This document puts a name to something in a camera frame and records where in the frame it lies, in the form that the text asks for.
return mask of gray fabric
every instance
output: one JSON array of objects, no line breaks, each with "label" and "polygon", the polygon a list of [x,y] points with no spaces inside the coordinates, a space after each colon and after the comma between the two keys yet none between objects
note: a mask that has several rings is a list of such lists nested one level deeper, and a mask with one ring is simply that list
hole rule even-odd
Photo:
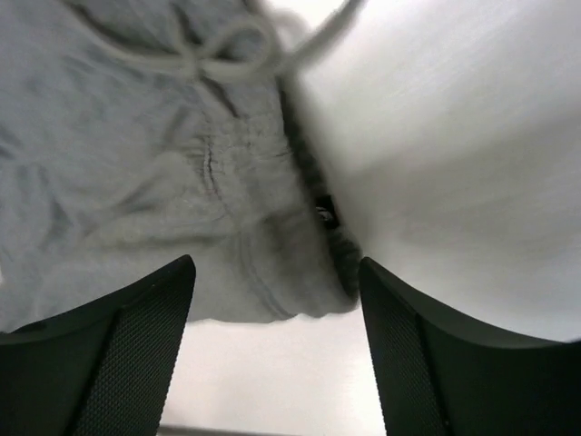
[{"label": "gray fabric", "polygon": [[[219,84],[237,84],[288,72],[332,42],[347,27],[347,22],[362,1],[347,0],[342,8],[320,26],[315,35],[299,45],[292,53],[284,54],[277,44],[274,26],[256,14],[235,17],[220,29],[220,32],[197,44],[191,39],[187,14],[178,5],[172,4],[172,13],[167,23],[167,33],[174,50],[174,53],[170,53],[165,50],[124,45],[103,31],[85,7],[71,3],[72,0],[61,0],[86,37],[111,57],[149,70],[177,74],[185,80],[191,80],[192,84],[198,86],[198,93],[202,97],[208,97],[206,101],[217,104],[218,110],[225,113],[231,108],[223,104],[222,96],[215,88],[209,86],[208,80]],[[261,48],[252,59],[232,61],[216,57],[245,32],[255,32],[261,37]]]},{"label": "gray fabric", "polygon": [[[289,147],[301,172],[301,178],[310,192],[311,198],[321,198],[330,194],[319,163],[310,151],[310,141],[305,135],[297,112],[286,92],[281,92],[281,107],[284,116],[284,131],[289,138]],[[327,245],[330,256],[343,289],[353,298],[359,293],[359,261],[361,251],[346,231],[339,226],[327,229]]]},{"label": "gray fabric", "polygon": [[[171,51],[162,0],[86,0],[127,44]],[[205,40],[240,1],[176,2]],[[233,58],[260,49],[237,39]],[[275,83],[208,106],[178,77],[105,53],[51,0],[0,3],[0,331],[64,312],[188,253],[191,320],[344,312],[282,129]]]}]

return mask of white floor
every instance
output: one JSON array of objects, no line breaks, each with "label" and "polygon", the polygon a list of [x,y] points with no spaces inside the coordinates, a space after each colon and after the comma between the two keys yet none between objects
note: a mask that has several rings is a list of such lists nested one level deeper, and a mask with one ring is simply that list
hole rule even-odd
[{"label": "white floor", "polygon": [[189,325],[162,423],[293,436],[384,435],[361,311],[271,325]]}]

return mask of gray sweatpants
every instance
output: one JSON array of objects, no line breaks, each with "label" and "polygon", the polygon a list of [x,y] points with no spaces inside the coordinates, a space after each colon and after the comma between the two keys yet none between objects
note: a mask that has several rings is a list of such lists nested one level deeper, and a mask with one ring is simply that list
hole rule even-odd
[{"label": "gray sweatpants", "polygon": [[[165,0],[86,0],[132,44],[167,48]],[[203,40],[240,0],[177,2]],[[230,55],[259,41],[239,38]],[[238,117],[186,81],[116,61],[54,0],[0,4],[0,331],[120,289],[189,254],[192,320],[345,312],[273,80],[229,84]]]}]

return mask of textured black plastic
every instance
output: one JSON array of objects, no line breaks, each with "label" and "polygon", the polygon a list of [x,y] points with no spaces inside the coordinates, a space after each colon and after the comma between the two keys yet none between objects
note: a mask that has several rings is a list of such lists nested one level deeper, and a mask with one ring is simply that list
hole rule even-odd
[{"label": "textured black plastic", "polygon": [[365,260],[359,289],[388,436],[446,436],[436,387],[424,355],[420,319],[387,292]]},{"label": "textured black plastic", "polygon": [[154,435],[192,298],[184,257],[0,336],[2,436]]},{"label": "textured black plastic", "polygon": [[[419,373],[404,378],[421,381],[413,387],[416,403],[436,399],[441,425],[450,434],[581,434],[581,342],[549,342],[480,322],[410,288],[370,259],[361,263],[359,274],[389,436],[434,434],[410,424],[409,413],[400,410],[409,407],[410,395],[402,393],[407,382],[400,379],[400,366],[418,356],[409,333],[401,331],[400,318],[410,313],[419,326],[416,343],[430,381],[417,364],[408,371]],[[396,345],[401,341],[409,346]],[[414,408],[414,419],[435,416],[432,400],[420,411]]]}]

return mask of drawstring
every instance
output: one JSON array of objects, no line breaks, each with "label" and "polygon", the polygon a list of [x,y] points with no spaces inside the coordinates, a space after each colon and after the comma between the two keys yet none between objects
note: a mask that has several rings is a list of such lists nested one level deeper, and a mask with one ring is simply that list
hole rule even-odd
[{"label": "drawstring", "polygon": [[[211,36],[202,45],[197,45],[188,37],[189,29],[185,13],[177,5],[173,5],[169,30],[176,53],[166,53],[122,45],[111,36],[104,34],[83,7],[72,5],[67,0],[62,1],[89,40],[111,57],[158,73],[177,74],[195,84],[204,100],[212,102],[217,109],[232,116],[230,107],[205,81],[217,84],[237,84],[287,72],[335,38],[345,28],[351,14],[363,0],[346,1],[343,7],[333,14],[310,40],[293,53],[286,55],[279,50],[276,30],[272,24],[257,15],[237,18],[226,25],[221,33]],[[231,40],[248,31],[255,31],[261,35],[262,47],[256,58],[232,61],[216,57]]]}]

